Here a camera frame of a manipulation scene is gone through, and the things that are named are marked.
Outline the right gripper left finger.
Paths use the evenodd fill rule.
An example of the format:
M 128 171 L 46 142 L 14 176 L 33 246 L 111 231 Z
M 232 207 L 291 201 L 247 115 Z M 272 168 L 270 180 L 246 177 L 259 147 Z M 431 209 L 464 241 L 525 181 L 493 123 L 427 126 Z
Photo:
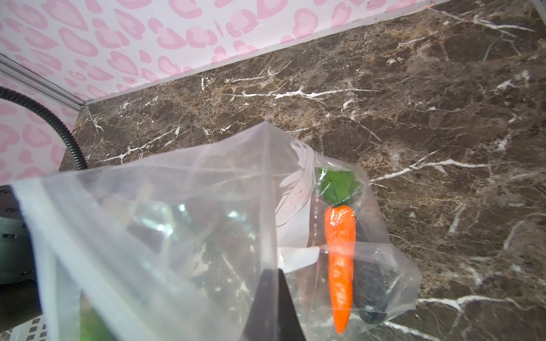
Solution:
M 277 340 L 278 271 L 262 272 L 241 340 Z

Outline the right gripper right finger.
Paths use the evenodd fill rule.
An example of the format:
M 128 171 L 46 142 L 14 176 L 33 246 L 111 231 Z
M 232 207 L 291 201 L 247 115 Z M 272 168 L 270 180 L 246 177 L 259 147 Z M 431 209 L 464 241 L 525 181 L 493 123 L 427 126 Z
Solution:
M 277 335 L 281 341 L 306 341 L 291 299 L 284 272 L 278 271 L 279 296 L 277 311 Z

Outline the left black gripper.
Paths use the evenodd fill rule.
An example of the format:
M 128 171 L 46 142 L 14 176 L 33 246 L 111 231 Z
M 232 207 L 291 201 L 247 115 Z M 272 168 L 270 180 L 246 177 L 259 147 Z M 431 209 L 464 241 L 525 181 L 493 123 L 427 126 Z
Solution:
M 9 185 L 1 186 L 1 332 L 42 314 L 31 236 Z

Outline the white perforated plastic basket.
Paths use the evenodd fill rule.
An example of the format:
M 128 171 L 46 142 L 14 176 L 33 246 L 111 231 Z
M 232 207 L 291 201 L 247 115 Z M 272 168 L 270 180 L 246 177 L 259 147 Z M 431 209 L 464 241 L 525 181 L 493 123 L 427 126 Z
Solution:
M 45 341 L 48 340 L 48 329 L 44 315 L 27 321 L 12 329 L 9 341 Z

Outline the clear zip top bag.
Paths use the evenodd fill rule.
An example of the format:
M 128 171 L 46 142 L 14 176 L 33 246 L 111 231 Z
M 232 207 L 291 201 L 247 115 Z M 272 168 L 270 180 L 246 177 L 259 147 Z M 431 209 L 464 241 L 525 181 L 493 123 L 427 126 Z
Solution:
M 352 171 L 353 305 L 335 330 L 318 169 Z M 371 182 L 263 122 L 214 144 L 12 185 L 49 340 L 80 339 L 84 296 L 116 340 L 241 340 L 261 274 L 284 272 L 307 340 L 351 338 L 417 305 Z

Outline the orange carrot toy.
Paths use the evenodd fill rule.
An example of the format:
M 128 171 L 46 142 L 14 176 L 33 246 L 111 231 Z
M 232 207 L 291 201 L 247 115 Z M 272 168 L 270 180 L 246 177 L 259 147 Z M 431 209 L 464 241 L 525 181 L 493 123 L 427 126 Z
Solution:
M 349 205 L 361 187 L 354 172 L 318 169 L 319 197 L 326 203 L 324 233 L 328 251 L 328 289 L 337 333 L 345 332 L 353 305 L 356 214 Z

